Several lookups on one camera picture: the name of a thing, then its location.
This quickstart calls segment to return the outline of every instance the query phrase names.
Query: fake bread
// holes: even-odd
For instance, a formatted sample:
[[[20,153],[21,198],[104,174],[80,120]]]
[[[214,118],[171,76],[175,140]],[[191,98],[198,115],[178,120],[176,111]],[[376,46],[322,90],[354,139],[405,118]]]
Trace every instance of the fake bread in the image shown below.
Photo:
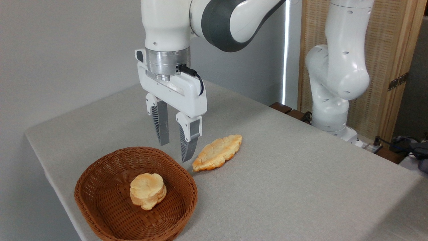
[[[129,190],[132,203],[144,210],[151,210],[166,196],[166,186],[159,174],[144,173],[131,182]]]
[[[206,145],[193,162],[193,171],[213,170],[223,166],[239,150],[241,143],[241,135],[230,135]]]

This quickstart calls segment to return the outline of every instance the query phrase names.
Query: brown woven basket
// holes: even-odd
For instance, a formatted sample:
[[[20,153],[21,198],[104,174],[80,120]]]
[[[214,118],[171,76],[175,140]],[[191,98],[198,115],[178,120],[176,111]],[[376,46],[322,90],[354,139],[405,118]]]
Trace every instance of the brown woven basket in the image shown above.
[[[152,210],[135,206],[131,181],[142,173],[158,173],[167,193]],[[161,150],[130,147],[94,162],[77,181],[74,199],[94,233],[108,241],[173,240],[189,221],[197,202],[190,174]]]

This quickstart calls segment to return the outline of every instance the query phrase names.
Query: gray tabletop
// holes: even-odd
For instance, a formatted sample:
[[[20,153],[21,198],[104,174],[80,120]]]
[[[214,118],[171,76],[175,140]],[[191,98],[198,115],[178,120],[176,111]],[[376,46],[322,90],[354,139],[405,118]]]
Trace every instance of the gray tabletop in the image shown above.
[[[428,180],[258,102],[206,82],[208,112],[196,154],[241,134],[235,157],[194,174],[198,204],[179,241],[428,240]],[[75,184],[120,148],[159,148],[180,160],[177,113],[160,147],[140,86],[26,133],[80,238],[99,240],[74,202]]]

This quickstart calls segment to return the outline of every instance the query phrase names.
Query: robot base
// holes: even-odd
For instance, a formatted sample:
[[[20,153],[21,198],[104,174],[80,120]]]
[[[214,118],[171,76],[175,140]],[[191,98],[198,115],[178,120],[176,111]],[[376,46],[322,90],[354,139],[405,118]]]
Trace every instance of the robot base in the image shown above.
[[[357,132],[350,127],[345,127],[339,131],[326,131],[326,132],[333,136],[337,136],[340,139],[347,141],[351,144],[354,144],[360,148],[363,147],[363,142],[358,139]]]

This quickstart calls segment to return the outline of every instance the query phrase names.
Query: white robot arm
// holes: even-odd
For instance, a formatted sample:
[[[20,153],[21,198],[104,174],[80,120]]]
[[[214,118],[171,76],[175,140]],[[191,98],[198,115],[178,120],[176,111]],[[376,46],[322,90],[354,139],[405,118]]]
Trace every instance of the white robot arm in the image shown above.
[[[226,52],[247,46],[285,0],[141,0],[146,48],[135,51],[138,74],[161,145],[169,143],[167,104],[179,110],[181,157],[189,160],[202,135],[206,92],[190,69],[190,39]]]
[[[306,56],[312,91],[312,125],[361,146],[346,127],[349,103],[369,86],[364,40],[374,0],[331,0],[325,34]]]

